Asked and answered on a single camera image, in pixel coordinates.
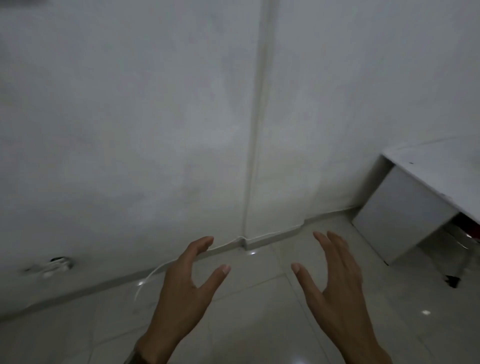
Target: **desk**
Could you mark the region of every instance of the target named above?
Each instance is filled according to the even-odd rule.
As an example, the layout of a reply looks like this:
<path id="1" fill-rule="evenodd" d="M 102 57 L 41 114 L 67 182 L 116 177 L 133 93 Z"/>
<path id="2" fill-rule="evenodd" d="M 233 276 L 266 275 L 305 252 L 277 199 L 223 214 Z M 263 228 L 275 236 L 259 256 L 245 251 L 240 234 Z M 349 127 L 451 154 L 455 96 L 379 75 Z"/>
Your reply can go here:
<path id="1" fill-rule="evenodd" d="M 480 223 L 480 136 L 383 155 L 395 166 L 353 220 L 388 264 L 457 213 Z"/>

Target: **hand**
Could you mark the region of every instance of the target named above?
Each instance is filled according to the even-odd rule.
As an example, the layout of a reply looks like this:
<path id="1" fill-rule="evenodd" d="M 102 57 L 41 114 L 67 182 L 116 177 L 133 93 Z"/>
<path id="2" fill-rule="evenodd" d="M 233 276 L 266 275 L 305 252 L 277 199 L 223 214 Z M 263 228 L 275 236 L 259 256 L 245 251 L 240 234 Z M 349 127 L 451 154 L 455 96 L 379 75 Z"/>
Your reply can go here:
<path id="1" fill-rule="evenodd" d="M 193 261 L 212 243 L 212 236 L 190 243 L 168 268 L 150 326 L 136 345 L 137 351 L 148 363 L 163 364 L 168 361 L 178 343 L 200 322 L 215 291 L 230 272 L 230 266 L 222 265 L 200 288 L 193 284 Z"/>
<path id="2" fill-rule="evenodd" d="M 375 338 L 362 292 L 362 273 L 343 238 L 314 232 L 328 265 L 328 283 L 323 292 L 307 269 L 292 264 L 305 293 L 307 305 L 320 328 L 340 350 L 347 364 L 391 363 L 390 356 Z"/>

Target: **fingernail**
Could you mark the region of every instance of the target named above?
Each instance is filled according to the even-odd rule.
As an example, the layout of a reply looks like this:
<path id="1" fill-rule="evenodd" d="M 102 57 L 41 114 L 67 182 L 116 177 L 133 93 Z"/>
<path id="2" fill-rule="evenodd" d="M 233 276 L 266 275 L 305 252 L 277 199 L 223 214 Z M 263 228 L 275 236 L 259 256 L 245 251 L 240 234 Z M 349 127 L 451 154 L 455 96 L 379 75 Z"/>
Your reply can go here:
<path id="1" fill-rule="evenodd" d="M 300 264 L 298 263 L 293 263 L 292 264 L 292 270 L 293 270 L 293 273 L 297 274 L 300 270 Z"/>
<path id="2" fill-rule="evenodd" d="M 222 270 L 223 270 L 223 273 L 224 273 L 225 275 L 227 275 L 227 274 L 230 272 L 231 269 L 232 269 L 231 266 L 227 266 L 227 265 L 223 265 L 223 266 L 222 266 Z"/>

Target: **wall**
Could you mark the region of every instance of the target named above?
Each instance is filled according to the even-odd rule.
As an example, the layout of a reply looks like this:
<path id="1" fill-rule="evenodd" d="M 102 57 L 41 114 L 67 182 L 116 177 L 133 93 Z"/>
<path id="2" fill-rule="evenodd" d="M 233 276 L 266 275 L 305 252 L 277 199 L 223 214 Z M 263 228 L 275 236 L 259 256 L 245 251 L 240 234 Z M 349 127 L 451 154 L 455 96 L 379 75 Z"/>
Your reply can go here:
<path id="1" fill-rule="evenodd" d="M 29 3 L 0 9 L 0 310 L 357 206 L 384 147 L 480 133 L 475 1 Z M 51 287 L 18 274 L 58 255 Z"/>
<path id="2" fill-rule="evenodd" d="M 260 3 L 0 9 L 2 307 L 240 235 Z M 19 270 L 60 255 L 44 287 Z"/>
<path id="3" fill-rule="evenodd" d="M 362 204 L 387 146 L 480 133 L 480 4 L 281 0 L 253 236 Z"/>

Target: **white cable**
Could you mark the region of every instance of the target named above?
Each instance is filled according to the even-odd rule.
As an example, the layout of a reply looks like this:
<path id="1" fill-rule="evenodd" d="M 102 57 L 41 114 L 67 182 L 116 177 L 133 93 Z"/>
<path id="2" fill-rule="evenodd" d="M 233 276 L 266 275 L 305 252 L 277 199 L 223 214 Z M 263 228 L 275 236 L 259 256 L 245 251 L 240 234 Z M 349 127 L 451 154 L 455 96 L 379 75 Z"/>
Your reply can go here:
<path id="1" fill-rule="evenodd" d="M 291 227 L 290 229 L 288 229 L 288 230 L 280 230 L 280 231 L 268 232 L 267 234 L 259 235 L 259 236 L 255 237 L 255 238 L 251 238 L 251 239 L 247 239 L 247 238 L 244 237 L 244 236 L 237 236 L 237 237 L 236 237 L 235 239 L 233 239 L 232 241 L 230 241 L 230 242 L 228 242 L 228 243 L 226 243 L 226 244 L 223 244 L 223 245 L 221 245 L 221 246 L 216 246 L 216 247 L 213 248 L 211 251 L 216 250 L 216 249 L 219 249 L 219 248 L 222 248 L 222 247 L 224 247 L 224 246 L 226 246 L 226 245 L 229 245 L 229 244 L 231 244 L 231 243 L 234 243 L 234 242 L 236 242 L 238 239 L 244 239 L 245 241 L 254 240 L 254 239 L 259 239 L 259 238 L 262 238 L 262 237 L 264 237 L 264 236 L 266 236 L 266 235 L 272 235 L 272 234 L 278 234 L 278 233 L 281 233 L 281 232 L 287 232 L 287 231 L 290 231 L 290 230 L 299 228 L 299 227 L 302 226 L 302 225 L 303 225 L 303 224 L 292 226 L 292 227 Z M 142 287 L 143 287 L 145 284 L 148 283 L 148 280 L 150 279 L 150 277 L 151 277 L 152 275 L 155 274 L 156 271 L 158 271 L 161 267 L 164 267 L 164 266 L 166 266 L 166 265 L 168 265 L 168 264 L 171 264 L 171 263 L 173 263 L 173 262 L 175 262 L 175 261 L 176 261 L 176 259 L 170 260 L 169 262 L 160 264 L 158 267 L 156 267 L 154 270 L 152 270 L 152 271 L 150 272 L 150 274 L 149 274 L 148 276 L 146 276 L 145 279 L 142 279 L 142 280 L 138 281 L 137 285 L 138 285 L 139 287 L 138 287 L 138 289 L 137 289 L 137 292 L 135 293 L 135 297 L 134 297 L 134 299 L 133 299 L 133 302 L 135 302 L 135 301 L 137 300 L 138 294 L 140 293 Z"/>

